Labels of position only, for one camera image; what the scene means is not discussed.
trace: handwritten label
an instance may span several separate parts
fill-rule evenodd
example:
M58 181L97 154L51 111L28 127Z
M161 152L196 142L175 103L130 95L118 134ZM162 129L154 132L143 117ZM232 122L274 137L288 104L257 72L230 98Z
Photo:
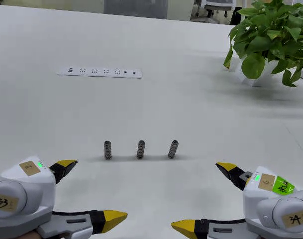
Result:
M21 163L20 167L23 169L27 176L32 176L41 172L41 170L33 163L33 161Z
M272 191L279 195L289 195L294 192L295 186L281 177L277 177Z
M262 174L259 183L259 188L271 192L273 189L274 181L275 181L274 175Z
M17 208L18 198L6 195L0 195L0 210L5 212L15 212Z
M282 221L286 228L303 225L303 211L282 216Z

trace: electrical outlet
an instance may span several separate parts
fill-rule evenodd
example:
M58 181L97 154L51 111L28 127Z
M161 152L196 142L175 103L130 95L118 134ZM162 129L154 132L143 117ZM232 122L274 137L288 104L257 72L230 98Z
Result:
M104 75L108 75L108 74L109 74L109 69L104 69L104 70L103 70L103 74L104 74Z
M108 67L66 67L59 71L57 74L67 76L142 78L142 72L139 69L120 69Z
M81 68L80 69L80 76L85 76L86 75L86 68Z

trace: metal spring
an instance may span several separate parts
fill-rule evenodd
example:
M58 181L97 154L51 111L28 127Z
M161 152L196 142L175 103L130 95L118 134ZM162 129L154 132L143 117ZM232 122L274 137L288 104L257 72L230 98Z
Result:
M110 141L105 141L103 144L104 151L105 151L105 159L106 160L111 160L112 155L111 155L111 142Z
M139 141L138 143L138 150L137 150L137 158L138 159L142 159L143 158L143 154L144 154L144 151L145 151L145 141L141 140Z
M172 141L171 147L170 147L170 150L169 150L169 153L168 153L168 158L174 158L175 157L178 145L179 145L178 141L176 141L176 140Z

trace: potted plant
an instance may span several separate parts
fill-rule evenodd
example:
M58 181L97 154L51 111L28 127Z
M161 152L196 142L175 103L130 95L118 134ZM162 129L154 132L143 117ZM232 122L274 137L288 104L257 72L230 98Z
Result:
M294 82L303 68L303 4L285 5L282 0L273 0L256 1L252 6L238 11L246 18L229 33L230 50L224 66L230 69L235 50L246 78L259 79L268 67L270 74L284 72L285 86L296 87Z

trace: white table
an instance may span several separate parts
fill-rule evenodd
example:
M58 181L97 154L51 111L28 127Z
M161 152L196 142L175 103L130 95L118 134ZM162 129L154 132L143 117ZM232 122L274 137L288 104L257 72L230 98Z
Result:
M183 239L170 223L243 217L219 172L267 166L303 186L303 81L267 90L233 80L231 26L0 6L0 172L33 154L79 164L57 211L128 212L94 239ZM62 66L137 67L143 79L57 76ZM168 160L173 139L178 157ZM146 159L133 156L140 139ZM103 142L114 158L104 161Z

